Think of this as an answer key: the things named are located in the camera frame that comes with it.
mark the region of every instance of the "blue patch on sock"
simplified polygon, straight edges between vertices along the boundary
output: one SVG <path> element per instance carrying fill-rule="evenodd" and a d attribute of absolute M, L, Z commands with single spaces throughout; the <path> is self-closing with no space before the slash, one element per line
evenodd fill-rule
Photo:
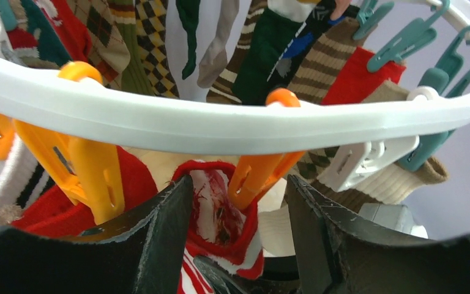
<path fill-rule="evenodd" d="M 313 34 L 310 32 L 303 37 L 294 39 L 291 46 L 289 46 L 289 48 L 284 52 L 282 58 L 293 58 L 300 55 L 305 49 L 307 49 L 314 39 Z"/>
<path fill-rule="evenodd" d="M 340 18 L 336 19 L 336 20 L 329 20 L 328 21 L 328 24 L 331 25 L 331 26 L 334 26 L 334 25 L 337 25 L 340 21 L 342 21 L 343 19 L 345 18 L 344 15 L 340 16 Z"/>

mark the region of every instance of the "teal clothespin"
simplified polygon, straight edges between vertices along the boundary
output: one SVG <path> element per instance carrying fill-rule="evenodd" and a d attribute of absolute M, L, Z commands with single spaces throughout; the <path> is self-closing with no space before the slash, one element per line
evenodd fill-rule
<path fill-rule="evenodd" d="M 356 18 L 359 22 L 359 29 L 354 33 L 353 39 L 360 40 L 368 35 L 368 33 L 393 9 L 394 3 L 388 2 L 379 6 L 376 11 L 373 11 L 377 0 L 373 1 L 372 6 L 368 6 L 366 11 L 359 17 Z"/>
<path fill-rule="evenodd" d="M 368 71 L 377 72 L 389 61 L 400 63 L 403 59 L 434 41 L 437 38 L 437 31 L 431 26 L 450 6 L 450 0 L 441 1 L 441 8 L 430 18 L 427 20 L 423 20 L 420 17 L 414 19 L 383 46 L 368 61 Z"/>
<path fill-rule="evenodd" d="M 0 15 L 4 29 L 9 32 L 17 27 L 17 19 L 8 0 L 0 0 Z"/>
<path fill-rule="evenodd" d="M 446 95 L 446 98 L 453 98 L 462 95 L 469 84 L 470 70 L 453 87 L 453 89 L 449 91 L 449 93 Z M 398 164 L 401 165 L 401 167 L 403 167 L 405 170 L 409 170 L 411 172 L 418 170 L 454 132 L 455 130 L 450 130 L 438 134 L 420 136 L 418 147 L 405 157 L 401 158 L 398 161 Z"/>
<path fill-rule="evenodd" d="M 422 75 L 418 86 L 429 86 L 442 94 L 449 83 L 457 76 L 464 65 L 464 57 L 457 52 L 457 48 L 470 31 L 470 26 L 463 28 L 447 47 L 435 67 Z"/>

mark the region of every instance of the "white wall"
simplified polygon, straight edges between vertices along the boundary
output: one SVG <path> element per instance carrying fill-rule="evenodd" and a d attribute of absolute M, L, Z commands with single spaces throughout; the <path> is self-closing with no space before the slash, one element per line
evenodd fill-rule
<path fill-rule="evenodd" d="M 228 44 L 229 56 L 233 53 L 249 3 L 249 0 L 241 0 L 241 11 Z M 220 1 L 201 0 L 198 61 L 214 37 L 219 10 Z M 430 14 L 427 6 L 396 4 L 394 10 L 382 21 L 379 29 L 370 36 L 365 47 L 372 50 L 381 48 L 415 16 L 427 18 Z M 182 45 L 186 35 L 177 15 L 175 0 L 170 0 L 167 17 L 169 64 L 179 92 L 182 98 L 204 101 L 207 90 L 197 87 L 197 71 L 186 81 L 181 80 L 181 69 L 186 63 L 187 48 Z M 455 37 L 456 31 L 443 20 L 438 21 L 435 28 L 439 32 L 437 40 L 418 54 L 408 58 L 408 69 L 401 81 L 401 85 L 408 89 L 418 84 L 424 71 L 428 66 L 435 64 L 440 54 Z M 470 49 L 462 45 L 459 52 L 466 58 L 464 69 L 458 74 L 458 77 L 461 77 L 470 68 Z M 406 200 L 406 204 L 411 208 L 417 221 L 426 226 L 430 238 L 447 238 L 470 232 L 470 125 L 455 132 L 436 155 L 446 165 L 451 174 L 450 180 L 444 184 L 415 191 Z"/>

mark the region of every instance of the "drying rack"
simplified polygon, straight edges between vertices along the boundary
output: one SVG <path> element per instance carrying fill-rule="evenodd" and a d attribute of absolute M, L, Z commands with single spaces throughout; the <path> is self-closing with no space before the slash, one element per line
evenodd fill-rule
<path fill-rule="evenodd" d="M 437 0 L 395 2 L 440 5 Z M 444 18 L 457 31 L 470 25 L 470 2 L 452 0 Z M 0 59 L 0 113 L 116 145 L 211 155 L 315 149 L 434 134 L 470 123 L 470 93 L 445 99 L 417 88 L 410 98 L 423 99 L 406 102 L 242 107 L 129 94 L 90 79 L 63 80 L 57 73 Z"/>

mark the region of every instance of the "green fabric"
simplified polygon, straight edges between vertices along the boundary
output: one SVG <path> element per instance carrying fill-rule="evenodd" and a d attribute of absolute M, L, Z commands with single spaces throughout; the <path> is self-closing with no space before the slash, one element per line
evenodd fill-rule
<path fill-rule="evenodd" d="M 108 0 L 108 3 L 114 24 L 130 53 L 129 64 L 122 73 L 121 89 L 135 94 L 154 95 L 138 51 L 134 3 L 132 0 Z"/>
<path fill-rule="evenodd" d="M 21 5 L 28 19 L 28 33 L 38 37 L 39 59 L 59 67 L 71 61 L 71 56 L 37 4 L 33 0 L 21 0 Z"/>
<path fill-rule="evenodd" d="M 248 55 L 242 62 L 231 88 L 242 104 L 264 104 L 267 78 L 301 26 L 302 23 L 282 17 L 271 9 L 265 9 L 255 25 Z"/>
<path fill-rule="evenodd" d="M 176 0 L 177 12 L 179 19 L 183 25 L 183 29 L 187 33 L 188 43 L 188 61 L 183 68 L 182 78 L 185 80 L 195 70 L 197 62 L 197 26 L 199 25 L 199 6 L 201 0 Z"/>

